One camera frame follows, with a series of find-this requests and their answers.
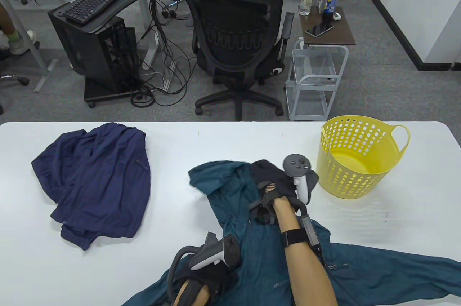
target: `teal jacket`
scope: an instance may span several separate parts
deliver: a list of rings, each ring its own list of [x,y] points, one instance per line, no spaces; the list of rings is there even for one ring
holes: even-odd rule
[[[189,171],[191,185],[208,196],[223,228],[241,243],[238,283],[216,306],[291,306],[285,253],[277,225],[252,221],[248,205],[259,199],[249,164],[234,161],[205,163]],[[438,257],[330,242],[330,232],[314,222],[339,306],[394,305],[416,299],[461,296],[461,263]],[[168,271],[123,306],[167,303]]]

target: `side table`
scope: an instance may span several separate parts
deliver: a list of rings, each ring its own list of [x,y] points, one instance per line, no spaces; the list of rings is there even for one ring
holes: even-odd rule
[[[306,34],[322,21],[317,9],[309,16],[300,16],[303,37],[295,43],[285,82],[290,120],[328,119],[349,57],[347,46],[355,45],[343,9],[336,11],[341,20],[333,21],[333,29],[317,38]]]

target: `computer tower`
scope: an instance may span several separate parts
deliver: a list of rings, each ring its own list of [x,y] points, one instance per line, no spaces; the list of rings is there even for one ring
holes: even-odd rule
[[[96,82],[108,93],[127,91],[127,84],[133,83],[132,77],[138,76],[134,28],[125,27],[124,20],[115,16],[89,34],[52,13],[48,16],[78,74]]]

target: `yellow laundry basket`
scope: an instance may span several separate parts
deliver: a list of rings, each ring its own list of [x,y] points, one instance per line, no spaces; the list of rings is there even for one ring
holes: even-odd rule
[[[407,130],[402,150],[392,131]],[[370,192],[402,158],[410,131],[365,116],[346,115],[328,120],[322,126],[316,171],[319,183],[329,193],[344,199],[357,199]]]

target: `gray carpet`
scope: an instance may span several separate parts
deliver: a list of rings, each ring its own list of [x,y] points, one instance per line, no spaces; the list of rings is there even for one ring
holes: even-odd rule
[[[221,121],[233,120],[232,103],[204,107],[204,115],[194,114],[194,101],[207,94],[223,89],[213,85],[201,69],[196,68],[184,99],[168,108],[154,105],[139,109],[130,105],[128,99],[98,103],[90,109],[82,100],[84,78],[69,68],[69,60],[46,15],[53,8],[53,0],[39,0],[40,9],[31,10],[36,3],[17,5],[20,17],[27,29],[37,32],[41,41],[41,54],[46,63],[58,59],[58,63],[39,93],[33,92],[40,78],[36,63],[30,53],[7,59],[0,63],[2,73],[14,73],[30,77],[30,85],[22,87],[14,82],[0,84],[0,102],[5,114],[0,124],[7,121]],[[461,141],[461,74],[460,72],[418,72],[399,44],[371,0],[341,2],[347,14],[351,30],[357,42],[350,48],[350,56],[344,71],[330,117],[345,114],[366,115],[380,120],[434,120],[448,125],[454,136]],[[284,7],[296,11],[296,6]],[[182,3],[179,13],[186,13]],[[128,26],[136,28],[137,36],[143,34],[137,3],[125,9],[121,16]],[[169,39],[183,48],[191,57],[191,35],[183,21],[174,21],[165,28]],[[287,58],[290,61],[293,43],[301,36],[296,16],[292,38],[288,43]],[[146,44],[140,43],[142,52]],[[154,68],[160,70],[156,59]],[[262,87],[259,92],[286,102],[283,85],[284,71]],[[173,82],[175,89],[178,82]],[[178,96],[156,94],[160,103],[172,103]],[[288,120],[287,116],[275,117],[274,110],[251,103],[244,104],[243,118],[247,121]]]

